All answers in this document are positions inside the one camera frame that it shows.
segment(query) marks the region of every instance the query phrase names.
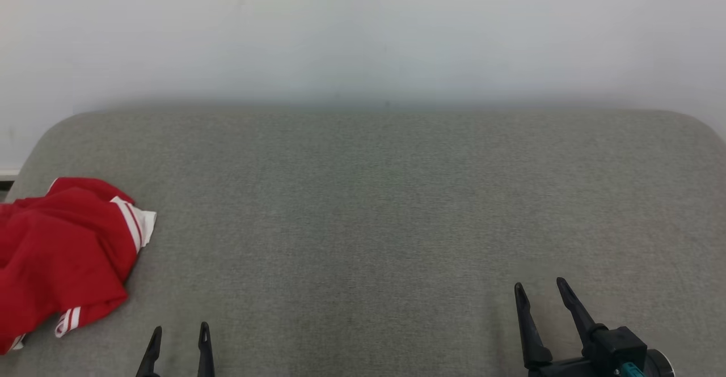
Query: wall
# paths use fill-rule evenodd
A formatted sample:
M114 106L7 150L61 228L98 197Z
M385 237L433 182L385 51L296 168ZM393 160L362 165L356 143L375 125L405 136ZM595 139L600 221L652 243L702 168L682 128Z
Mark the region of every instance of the wall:
M726 134L726 0L0 0L0 173L146 96L663 108Z

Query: red cloth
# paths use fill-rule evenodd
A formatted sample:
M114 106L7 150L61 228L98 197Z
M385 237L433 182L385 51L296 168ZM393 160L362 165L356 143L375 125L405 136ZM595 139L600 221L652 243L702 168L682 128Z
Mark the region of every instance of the red cloth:
M66 177L45 197L0 204L0 354L53 313L60 337L126 300L155 219L133 203L105 181Z

